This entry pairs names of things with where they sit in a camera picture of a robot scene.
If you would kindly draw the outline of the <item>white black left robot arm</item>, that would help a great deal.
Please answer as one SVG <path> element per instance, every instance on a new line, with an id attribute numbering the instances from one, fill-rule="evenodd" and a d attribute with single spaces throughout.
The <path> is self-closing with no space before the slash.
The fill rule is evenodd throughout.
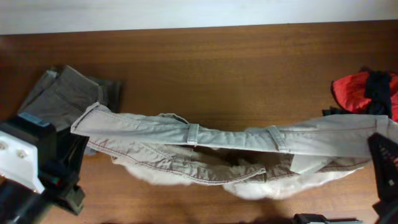
<path id="1" fill-rule="evenodd" d="M 39 223 L 52 206 L 83 210 L 78 185 L 87 137 L 1 131 L 1 223 Z"/>

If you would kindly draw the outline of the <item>beige cargo shorts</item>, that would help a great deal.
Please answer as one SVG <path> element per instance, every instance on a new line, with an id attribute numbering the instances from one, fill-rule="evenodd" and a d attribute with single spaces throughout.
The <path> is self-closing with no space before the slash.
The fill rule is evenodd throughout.
<path id="1" fill-rule="evenodd" d="M 150 184 L 219 185 L 246 200 L 288 198 L 362 169 L 371 162 L 373 134 L 397 141 L 397 123 L 385 115 L 336 114 L 234 132 L 175 114 L 113 113 L 99 103 L 71 131 Z"/>

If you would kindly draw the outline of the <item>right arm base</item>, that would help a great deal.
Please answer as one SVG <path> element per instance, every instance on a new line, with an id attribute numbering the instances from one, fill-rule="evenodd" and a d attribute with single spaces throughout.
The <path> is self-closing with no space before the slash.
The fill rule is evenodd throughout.
<path id="1" fill-rule="evenodd" d="M 295 214 L 293 224 L 363 224 L 361 220 L 329 220 L 323 215 L 301 213 Z"/>

